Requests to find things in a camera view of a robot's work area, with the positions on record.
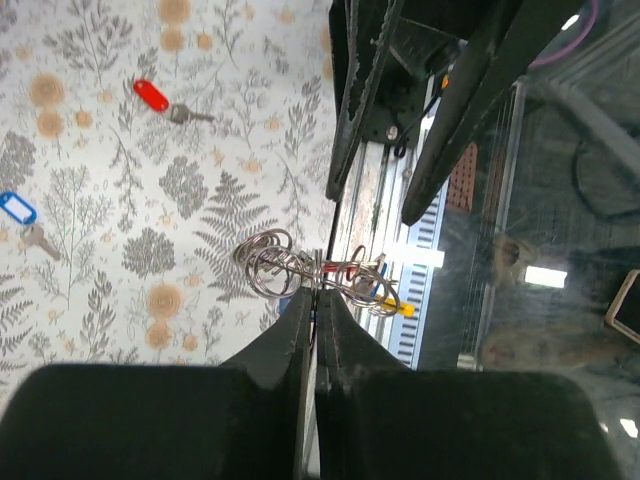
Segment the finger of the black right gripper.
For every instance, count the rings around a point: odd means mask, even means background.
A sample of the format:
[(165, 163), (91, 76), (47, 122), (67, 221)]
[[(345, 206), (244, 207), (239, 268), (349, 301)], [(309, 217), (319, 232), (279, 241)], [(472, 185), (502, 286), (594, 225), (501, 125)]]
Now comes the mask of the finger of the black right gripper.
[(527, 70), (581, 1), (489, 1), (455, 62), (402, 206), (415, 224), (502, 93)]
[(337, 123), (325, 195), (342, 198), (404, 3), (334, 1), (329, 37)]

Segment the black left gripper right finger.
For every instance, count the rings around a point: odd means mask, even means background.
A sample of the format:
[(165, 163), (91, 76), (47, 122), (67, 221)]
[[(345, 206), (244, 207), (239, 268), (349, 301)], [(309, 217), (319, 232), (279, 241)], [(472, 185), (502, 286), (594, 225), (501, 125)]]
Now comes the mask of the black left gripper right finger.
[(325, 479), (617, 479), (586, 394), (549, 373), (415, 371), (317, 303), (316, 411)]

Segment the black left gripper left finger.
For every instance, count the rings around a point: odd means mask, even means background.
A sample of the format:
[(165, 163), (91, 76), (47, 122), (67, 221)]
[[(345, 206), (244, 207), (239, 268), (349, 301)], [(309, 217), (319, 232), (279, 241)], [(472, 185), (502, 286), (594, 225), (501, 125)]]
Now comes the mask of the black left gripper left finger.
[(299, 479), (313, 294), (211, 366), (52, 364), (1, 420), (5, 479)]

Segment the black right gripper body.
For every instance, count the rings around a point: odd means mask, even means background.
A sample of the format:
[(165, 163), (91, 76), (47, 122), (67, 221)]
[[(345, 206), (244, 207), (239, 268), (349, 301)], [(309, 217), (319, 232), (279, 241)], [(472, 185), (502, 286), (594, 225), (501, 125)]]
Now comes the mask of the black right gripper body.
[(417, 143), (424, 109), (492, 1), (406, 1), (369, 114), (369, 140)]

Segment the grey keyring with yellow handle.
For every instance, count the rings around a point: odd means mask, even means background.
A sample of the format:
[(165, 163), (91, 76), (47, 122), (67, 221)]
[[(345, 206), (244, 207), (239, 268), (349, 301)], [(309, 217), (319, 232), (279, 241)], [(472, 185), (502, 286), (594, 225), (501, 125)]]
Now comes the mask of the grey keyring with yellow handle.
[[(302, 288), (314, 291), (333, 289), (353, 306), (381, 316), (375, 309), (375, 297), (393, 296), (401, 301), (396, 282), (374, 280), (374, 260), (365, 258), (366, 248), (358, 246), (346, 260), (325, 260), (323, 253), (296, 252), (291, 235), (279, 228), (269, 229), (245, 239), (233, 252), (233, 261), (243, 271), (251, 289), (264, 298), (288, 299)], [(354, 275), (324, 273), (324, 262), (354, 262), (360, 268)]]

